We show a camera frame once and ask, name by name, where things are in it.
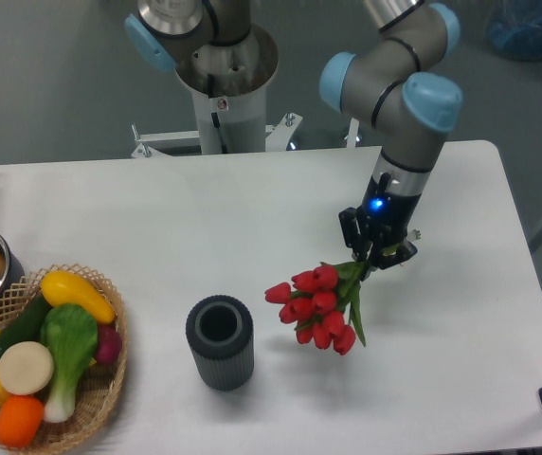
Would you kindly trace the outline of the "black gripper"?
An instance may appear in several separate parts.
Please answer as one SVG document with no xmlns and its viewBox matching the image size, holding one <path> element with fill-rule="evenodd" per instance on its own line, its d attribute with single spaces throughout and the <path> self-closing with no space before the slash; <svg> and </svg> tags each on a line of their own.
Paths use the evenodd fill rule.
<svg viewBox="0 0 542 455">
<path fill-rule="evenodd" d="M 371 244 L 386 246 L 371 253 L 370 265 L 375 269 L 386 270 L 415 256 L 417 247 L 404 239 L 420 198 L 420 194 L 390 192 L 386 176 L 372 176 L 358 211 L 346 208 L 338 214 L 343 240 L 353 259 L 364 262 Z"/>
</svg>

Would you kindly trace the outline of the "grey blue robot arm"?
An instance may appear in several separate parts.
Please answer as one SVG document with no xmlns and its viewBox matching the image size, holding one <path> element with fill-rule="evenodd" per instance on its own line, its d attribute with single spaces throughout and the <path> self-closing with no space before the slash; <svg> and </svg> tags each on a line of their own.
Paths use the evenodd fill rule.
<svg viewBox="0 0 542 455">
<path fill-rule="evenodd" d="M 319 79 L 335 111 L 381 132 L 385 144 L 361 204 L 339 215 L 343 239 L 366 270 L 416 254 L 407 226 L 462 104 L 461 89 L 432 73 L 461 35 L 456 14 L 423 1 L 369 1 L 381 43 L 334 55 Z M 124 23 L 140 56 L 191 92 L 206 155 L 265 147 L 266 89 L 279 52 L 246 1 L 141 1 Z"/>
</svg>

